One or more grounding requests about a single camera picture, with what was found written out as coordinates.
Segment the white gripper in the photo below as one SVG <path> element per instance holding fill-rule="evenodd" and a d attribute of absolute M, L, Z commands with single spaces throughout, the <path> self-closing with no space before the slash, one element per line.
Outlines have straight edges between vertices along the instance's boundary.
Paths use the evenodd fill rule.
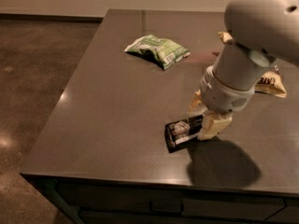
<path fill-rule="evenodd" d="M 203 115 L 210 110 L 204 114 L 197 139 L 209 140 L 222 132 L 233 120 L 231 112 L 243 110 L 253 94 L 253 88 L 239 91 L 223 85 L 214 76 L 212 67 L 209 66 L 201 79 L 200 91 L 194 94 L 188 110 L 189 116 Z"/>

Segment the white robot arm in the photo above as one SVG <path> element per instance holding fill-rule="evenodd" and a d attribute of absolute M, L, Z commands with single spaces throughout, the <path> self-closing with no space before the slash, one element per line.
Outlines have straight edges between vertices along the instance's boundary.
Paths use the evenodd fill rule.
<path fill-rule="evenodd" d="M 299 64 L 299 0 L 230 0 L 224 23 L 232 40 L 200 82 L 201 141 L 230 124 L 278 60 Z"/>

